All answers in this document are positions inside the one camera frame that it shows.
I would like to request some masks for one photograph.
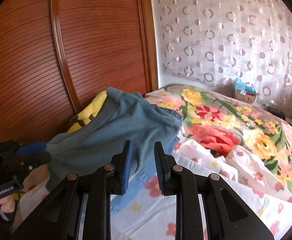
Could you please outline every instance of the wooden trim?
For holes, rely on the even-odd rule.
[[[50,15],[51,15],[51,25],[52,33],[54,36],[54,44],[56,55],[59,62],[59,67],[63,76],[65,87],[69,96],[69,100],[73,106],[74,111],[80,112],[80,103],[73,85],[73,80],[70,75],[69,66],[66,58],[66,53],[64,49],[63,38],[61,35],[60,20],[59,20],[59,2],[58,0],[50,0]]]
[[[158,73],[153,9],[151,0],[141,0],[141,4],[145,22],[150,89],[151,91],[155,91],[158,90]]]
[[[137,0],[138,5],[138,14],[139,14],[139,23],[140,23],[140,31],[141,31],[141,40],[143,46],[143,54],[144,54],[144,67],[145,67],[145,77],[146,77],[146,91],[147,93],[151,92],[151,84],[149,79],[149,64],[148,64],[148,56],[147,56],[147,43],[145,37],[145,22],[143,15],[143,8],[141,0]]]

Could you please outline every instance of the wooden wardrobe door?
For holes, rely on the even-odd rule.
[[[72,106],[55,55],[50,0],[0,5],[0,142],[48,141]]]
[[[63,46],[81,107],[108,86],[141,94],[150,90],[137,1],[58,0]]]

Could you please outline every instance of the gray-blue garment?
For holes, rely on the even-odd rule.
[[[46,151],[52,158],[47,189],[51,191],[69,173],[83,176],[106,165],[114,154],[122,152],[126,140],[132,141],[133,176],[149,158],[154,159],[156,141],[161,141],[166,151],[171,148],[181,120],[177,112],[151,105],[139,93],[108,88],[96,118],[78,131],[57,135],[47,144]]]

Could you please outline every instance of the human hand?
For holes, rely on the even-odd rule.
[[[12,213],[15,211],[15,201],[13,195],[9,195],[0,199],[1,210],[4,213]]]

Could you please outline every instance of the blue rubber grip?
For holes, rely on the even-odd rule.
[[[29,144],[23,147],[20,147],[17,151],[18,156],[28,156],[32,154],[36,154],[39,152],[43,152],[46,149],[46,143],[43,141],[39,141],[33,144]]]

